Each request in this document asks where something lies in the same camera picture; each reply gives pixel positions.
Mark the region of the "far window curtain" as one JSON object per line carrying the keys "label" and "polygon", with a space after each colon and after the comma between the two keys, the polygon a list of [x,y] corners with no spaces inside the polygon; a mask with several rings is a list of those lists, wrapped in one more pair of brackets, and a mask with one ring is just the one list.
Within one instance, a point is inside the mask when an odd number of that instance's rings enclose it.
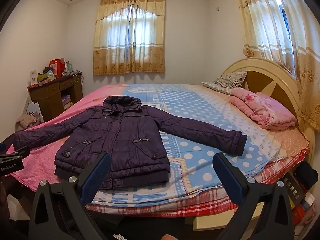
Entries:
{"label": "far window curtain", "polygon": [[165,0],[100,0],[93,75],[163,73]]}

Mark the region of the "brown wooden desk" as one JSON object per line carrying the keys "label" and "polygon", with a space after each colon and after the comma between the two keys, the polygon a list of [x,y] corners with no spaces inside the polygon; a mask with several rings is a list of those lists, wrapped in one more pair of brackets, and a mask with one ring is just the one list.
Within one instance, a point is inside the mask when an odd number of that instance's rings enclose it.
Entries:
{"label": "brown wooden desk", "polygon": [[76,72],[28,88],[33,103],[38,103],[44,122],[56,118],[67,109],[67,104],[76,104],[83,98],[82,73]]}

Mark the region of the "cream wooden headboard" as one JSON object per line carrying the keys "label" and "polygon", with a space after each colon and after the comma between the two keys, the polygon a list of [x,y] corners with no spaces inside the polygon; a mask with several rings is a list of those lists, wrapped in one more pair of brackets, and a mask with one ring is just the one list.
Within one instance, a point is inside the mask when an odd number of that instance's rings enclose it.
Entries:
{"label": "cream wooden headboard", "polygon": [[223,74],[243,71],[247,72],[243,88],[254,93],[261,92],[276,99],[297,118],[298,128],[309,141],[310,152],[306,156],[306,161],[312,164],[316,142],[315,130],[298,115],[300,100],[295,78],[279,64],[257,57],[236,61]]}

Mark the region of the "clothes pile on floor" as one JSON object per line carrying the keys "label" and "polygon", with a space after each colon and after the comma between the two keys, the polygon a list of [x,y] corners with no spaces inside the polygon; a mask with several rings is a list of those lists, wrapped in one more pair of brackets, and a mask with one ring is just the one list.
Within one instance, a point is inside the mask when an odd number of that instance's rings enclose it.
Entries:
{"label": "clothes pile on floor", "polygon": [[31,112],[30,114],[23,114],[15,123],[15,131],[23,131],[25,129],[37,126],[42,123],[42,119],[39,113]]}

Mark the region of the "side window curtain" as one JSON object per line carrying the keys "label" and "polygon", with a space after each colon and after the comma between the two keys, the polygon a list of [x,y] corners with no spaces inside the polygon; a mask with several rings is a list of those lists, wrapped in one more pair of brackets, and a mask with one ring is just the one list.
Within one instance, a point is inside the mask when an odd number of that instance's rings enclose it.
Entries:
{"label": "side window curtain", "polygon": [[276,62],[297,82],[298,115],[319,130],[319,22],[303,0],[238,0],[244,55]]}

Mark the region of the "white card on desk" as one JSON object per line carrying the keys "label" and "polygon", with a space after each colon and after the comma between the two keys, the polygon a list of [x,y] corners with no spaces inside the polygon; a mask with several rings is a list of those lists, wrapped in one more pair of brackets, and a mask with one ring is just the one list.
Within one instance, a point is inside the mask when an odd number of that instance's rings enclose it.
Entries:
{"label": "white card on desk", "polygon": [[31,86],[34,86],[38,83],[38,80],[37,80],[37,71],[36,70],[32,70],[30,72],[30,85]]}

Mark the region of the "folded pink blanket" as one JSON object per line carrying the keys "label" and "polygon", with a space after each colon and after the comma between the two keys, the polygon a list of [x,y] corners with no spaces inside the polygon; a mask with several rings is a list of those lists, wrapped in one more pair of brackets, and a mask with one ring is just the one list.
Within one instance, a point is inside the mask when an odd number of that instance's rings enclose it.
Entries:
{"label": "folded pink blanket", "polygon": [[283,131],[297,123],[296,117],[286,107],[263,93],[234,88],[231,95],[229,102],[260,128]]}

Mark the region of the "pink and blue bedspread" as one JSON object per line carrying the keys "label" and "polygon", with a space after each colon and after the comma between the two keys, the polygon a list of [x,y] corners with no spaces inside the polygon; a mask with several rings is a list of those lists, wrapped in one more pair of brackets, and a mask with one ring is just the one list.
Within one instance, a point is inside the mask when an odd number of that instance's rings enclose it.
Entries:
{"label": "pink and blue bedspread", "polygon": [[234,208],[212,166],[219,152],[245,176],[272,184],[309,151],[297,126],[269,131],[225,94],[166,84],[101,87],[56,118],[16,132],[10,150],[24,146],[30,154],[13,176],[29,189],[77,176],[108,153],[110,171],[89,208],[163,217]]}

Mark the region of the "purple quilted jacket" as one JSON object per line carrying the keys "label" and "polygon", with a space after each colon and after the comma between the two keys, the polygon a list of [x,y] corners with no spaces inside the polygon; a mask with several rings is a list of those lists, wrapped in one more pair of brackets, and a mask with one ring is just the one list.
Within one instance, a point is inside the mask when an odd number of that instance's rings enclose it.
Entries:
{"label": "purple quilted jacket", "polygon": [[138,98],[110,96],[102,106],[86,109],[61,123],[14,135],[13,146],[39,148],[60,139],[55,174],[63,179],[80,174],[107,153],[111,169],[103,190],[166,183],[170,163],[161,132],[217,148],[233,157],[243,154],[247,136],[194,119],[146,106]]}

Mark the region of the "grey patterned pillow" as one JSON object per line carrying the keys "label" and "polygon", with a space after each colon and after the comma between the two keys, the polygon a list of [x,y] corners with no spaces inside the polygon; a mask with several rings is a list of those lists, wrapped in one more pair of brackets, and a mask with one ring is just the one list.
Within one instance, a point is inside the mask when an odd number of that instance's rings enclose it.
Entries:
{"label": "grey patterned pillow", "polygon": [[247,71],[223,74],[213,82],[203,82],[202,85],[214,91],[232,95],[231,90],[241,88],[246,76]]}

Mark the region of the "red box on desk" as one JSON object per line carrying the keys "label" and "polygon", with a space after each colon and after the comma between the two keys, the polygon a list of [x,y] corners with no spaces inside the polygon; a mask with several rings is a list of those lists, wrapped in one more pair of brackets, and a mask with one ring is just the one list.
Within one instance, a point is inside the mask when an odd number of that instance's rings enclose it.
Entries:
{"label": "red box on desk", "polygon": [[64,58],[54,59],[49,61],[49,68],[52,69],[53,74],[55,77],[60,78],[65,71],[65,60]]}

